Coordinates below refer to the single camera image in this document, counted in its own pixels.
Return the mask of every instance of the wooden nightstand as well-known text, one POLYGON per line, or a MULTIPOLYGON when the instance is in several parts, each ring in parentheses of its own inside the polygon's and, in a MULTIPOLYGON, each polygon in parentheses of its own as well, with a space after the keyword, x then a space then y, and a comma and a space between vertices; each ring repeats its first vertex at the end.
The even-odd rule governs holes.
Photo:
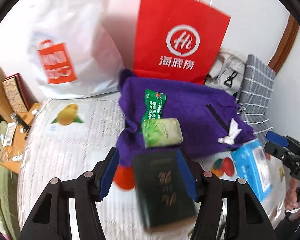
MULTIPOLYGON (((35 103, 31 107, 31 109, 29 110, 28 113, 19 113, 19 115, 27 124, 30 124, 34 118, 34 116, 31 114, 31 112, 36 108, 39 110, 40 107, 41 107, 41 103, 35 103)), ((26 145, 26 140, 25 140, 26 133, 20 133, 21 127, 22 127, 21 125, 18 125, 16 128, 16 132, 14 134, 12 145, 6 146, 3 148, 6 151, 11 151, 8 162, 6 162, 6 163, 0 162, 0 165, 6 167, 7 169, 9 169, 17 174, 19 174, 21 162, 13 162, 12 157, 18 156, 18 152, 19 152, 19 154, 23 154, 23 150, 26 145)))

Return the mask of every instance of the white bow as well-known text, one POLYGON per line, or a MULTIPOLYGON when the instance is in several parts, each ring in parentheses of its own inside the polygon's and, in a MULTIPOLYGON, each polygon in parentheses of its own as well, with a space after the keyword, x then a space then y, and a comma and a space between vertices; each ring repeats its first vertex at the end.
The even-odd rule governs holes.
POLYGON ((234 145, 234 139, 238 136, 238 134, 242 131, 242 129, 238 129, 238 123, 231 118, 230 127, 229 127, 229 135, 224 138, 219 138, 219 143, 226 143, 229 145, 234 145))

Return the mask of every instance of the gray plaid cloth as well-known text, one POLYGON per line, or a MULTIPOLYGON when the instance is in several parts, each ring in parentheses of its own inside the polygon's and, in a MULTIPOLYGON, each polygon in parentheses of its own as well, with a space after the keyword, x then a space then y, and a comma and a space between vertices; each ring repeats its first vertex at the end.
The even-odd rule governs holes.
POLYGON ((241 106, 240 118, 253 127, 254 134, 261 145, 267 142, 266 133, 273 128, 266 117, 275 72, 263 64, 256 56, 249 55, 244 71, 242 89, 238 92, 237 102, 241 106))

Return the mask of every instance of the green and white tissue package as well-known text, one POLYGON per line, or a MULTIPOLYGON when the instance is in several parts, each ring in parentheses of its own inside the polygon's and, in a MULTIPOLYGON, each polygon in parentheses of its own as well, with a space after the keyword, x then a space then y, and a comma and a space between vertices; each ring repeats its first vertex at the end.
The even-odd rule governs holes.
POLYGON ((141 125, 145 147, 165 147, 183 141, 179 121, 174 118, 146 119, 141 125))

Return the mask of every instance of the white wall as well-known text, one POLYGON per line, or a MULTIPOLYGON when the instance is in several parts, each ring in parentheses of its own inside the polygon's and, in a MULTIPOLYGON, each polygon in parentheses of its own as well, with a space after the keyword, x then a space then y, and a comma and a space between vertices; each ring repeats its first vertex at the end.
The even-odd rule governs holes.
POLYGON ((275 132, 300 141, 300 30, 275 78, 267 115, 274 124, 275 132))
MULTIPOLYGON (((104 27, 111 34, 128 67, 133 62, 139 2, 110 0, 104 20, 104 27)), ((21 73, 35 98, 42 101, 44 95, 34 80, 26 54, 34 19, 33 3, 34 0, 20 0, 0 24, 0 67, 7 75, 21 73)), ((213 0, 212 6, 232 17, 222 46, 245 56, 253 53, 268 63, 289 16, 283 5, 278 0, 213 0)))

